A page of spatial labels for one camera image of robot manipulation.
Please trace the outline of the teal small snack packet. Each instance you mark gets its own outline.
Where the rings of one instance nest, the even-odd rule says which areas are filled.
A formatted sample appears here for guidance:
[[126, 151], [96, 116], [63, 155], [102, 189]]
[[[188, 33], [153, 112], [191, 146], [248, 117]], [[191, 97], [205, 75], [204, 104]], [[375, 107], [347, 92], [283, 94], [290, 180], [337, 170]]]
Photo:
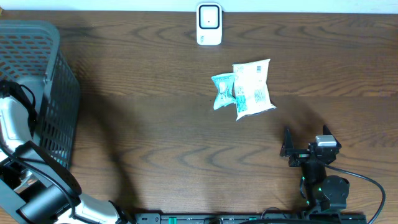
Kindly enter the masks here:
[[235, 73], [223, 73], [213, 76], [211, 79], [218, 90], [213, 109], [218, 110], [221, 107], [228, 106], [230, 104], [236, 104], [236, 100], [233, 96], [234, 81], [236, 78]]

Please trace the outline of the cream snack bag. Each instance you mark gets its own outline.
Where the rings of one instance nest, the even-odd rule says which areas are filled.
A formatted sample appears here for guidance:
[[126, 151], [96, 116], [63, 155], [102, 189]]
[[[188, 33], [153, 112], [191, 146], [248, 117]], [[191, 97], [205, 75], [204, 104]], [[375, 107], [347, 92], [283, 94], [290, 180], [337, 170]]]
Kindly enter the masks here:
[[271, 103], [267, 87], [270, 59], [249, 63], [234, 63], [234, 94], [237, 118], [276, 109]]

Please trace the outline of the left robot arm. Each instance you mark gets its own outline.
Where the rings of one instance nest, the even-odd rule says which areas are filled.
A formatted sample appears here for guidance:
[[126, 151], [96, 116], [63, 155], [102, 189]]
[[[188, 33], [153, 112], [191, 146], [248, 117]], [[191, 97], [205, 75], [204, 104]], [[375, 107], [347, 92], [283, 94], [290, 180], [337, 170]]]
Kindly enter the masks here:
[[83, 194], [76, 178], [33, 142], [35, 96], [1, 81], [1, 206], [19, 223], [134, 223], [111, 201]]

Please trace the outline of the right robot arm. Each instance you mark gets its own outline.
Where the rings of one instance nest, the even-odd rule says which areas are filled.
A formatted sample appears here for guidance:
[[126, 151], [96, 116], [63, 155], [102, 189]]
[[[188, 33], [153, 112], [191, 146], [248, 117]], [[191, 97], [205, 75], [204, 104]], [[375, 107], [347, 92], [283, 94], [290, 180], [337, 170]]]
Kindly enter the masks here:
[[327, 126], [323, 126], [323, 134], [316, 136], [306, 149], [295, 148], [290, 131], [285, 129], [280, 156], [289, 158], [290, 167], [302, 170], [300, 193], [308, 204], [302, 212], [305, 219], [339, 216], [346, 208], [349, 182], [337, 175], [326, 174], [326, 166], [336, 160], [340, 149], [341, 144]]

